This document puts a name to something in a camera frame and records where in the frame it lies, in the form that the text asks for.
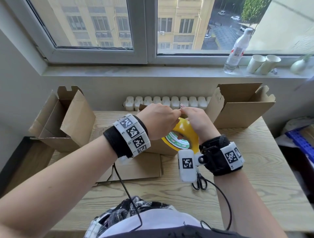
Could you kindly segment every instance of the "scissors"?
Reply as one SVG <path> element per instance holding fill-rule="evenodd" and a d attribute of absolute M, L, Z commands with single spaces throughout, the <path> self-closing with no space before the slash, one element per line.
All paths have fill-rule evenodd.
<path fill-rule="evenodd" d="M 199 172 L 198 168 L 196 168 L 196 172 L 197 172 L 197 187 L 194 186 L 194 184 L 192 183 L 192 187 L 196 190 L 199 190 L 199 189 L 202 189 L 202 190 L 205 190 L 207 188 L 207 181 L 202 179 L 202 175 L 201 173 Z"/>

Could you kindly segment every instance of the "window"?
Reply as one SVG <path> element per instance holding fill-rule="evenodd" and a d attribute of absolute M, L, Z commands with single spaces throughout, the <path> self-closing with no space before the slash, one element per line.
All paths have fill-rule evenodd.
<path fill-rule="evenodd" d="M 90 42 L 90 41 L 79 41 L 78 44 L 80 46 L 93 46 L 92 42 Z"/>
<path fill-rule="evenodd" d="M 194 19 L 181 19 L 180 33 L 191 33 Z"/>
<path fill-rule="evenodd" d="M 129 30 L 127 17 L 116 17 L 119 30 Z"/>
<path fill-rule="evenodd" d="M 314 52 L 309 0 L 4 1 L 51 64 L 224 65 L 246 28 L 240 65 L 280 54 L 290 66 Z"/>
<path fill-rule="evenodd" d="M 111 41 L 101 41 L 101 42 L 100 42 L 100 45 L 101 45 L 102 47 L 114 47 L 114 44 L 113 44 L 113 42 L 111 42 Z"/>
<path fill-rule="evenodd" d="M 67 16 L 67 20 L 72 30 L 86 30 L 81 16 Z"/>
<path fill-rule="evenodd" d="M 157 31 L 171 32 L 172 18 L 158 18 Z"/>
<path fill-rule="evenodd" d="M 92 17 L 95 30 L 110 30 L 107 17 Z"/>

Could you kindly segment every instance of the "white shirt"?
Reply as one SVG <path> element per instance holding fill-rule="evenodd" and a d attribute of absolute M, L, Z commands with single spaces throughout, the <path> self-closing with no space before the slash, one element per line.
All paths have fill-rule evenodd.
<path fill-rule="evenodd" d="M 140 213 L 143 225 L 137 230 L 160 229 L 192 225 L 201 227 L 200 221 L 187 213 L 182 213 L 170 209 L 151 209 Z M 140 220 L 137 215 L 126 218 L 112 227 L 108 228 L 99 238 L 129 232 L 139 226 Z"/>

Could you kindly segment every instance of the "wooden table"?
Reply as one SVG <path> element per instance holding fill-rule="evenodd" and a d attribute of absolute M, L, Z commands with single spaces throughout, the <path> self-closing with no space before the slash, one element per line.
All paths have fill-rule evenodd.
<path fill-rule="evenodd" d="M 94 113 L 94 128 L 112 125 L 126 114 L 124 111 Z M 219 131 L 236 143 L 246 161 L 243 169 L 281 227 L 285 231 L 314 231 L 314 211 L 263 118 L 248 128 Z M 138 195 L 144 200 L 172 204 L 180 212 L 204 220 L 211 227 L 223 229 L 216 189 L 208 184 L 207 190 L 196 191 L 191 184 L 181 183 L 176 157 L 162 156 L 162 163 L 162 177 L 125 182 L 131 196 Z M 206 168 L 201 166 L 200 172 L 213 181 L 213 175 Z M 60 235 L 63 232 L 69 235 L 68 232 L 71 232 L 75 237 L 80 236 L 92 219 L 126 198 L 120 182 L 93 187 L 51 232 Z"/>

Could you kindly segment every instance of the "building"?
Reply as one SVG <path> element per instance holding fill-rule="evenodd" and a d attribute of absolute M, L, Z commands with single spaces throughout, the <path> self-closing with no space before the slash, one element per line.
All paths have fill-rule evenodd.
<path fill-rule="evenodd" d="M 129 47 L 126 0 L 32 0 L 57 46 Z M 214 0 L 159 0 L 158 49 L 201 49 Z"/>
<path fill-rule="evenodd" d="M 313 9 L 314 1 L 273 0 L 247 50 L 271 54 L 313 53 Z"/>

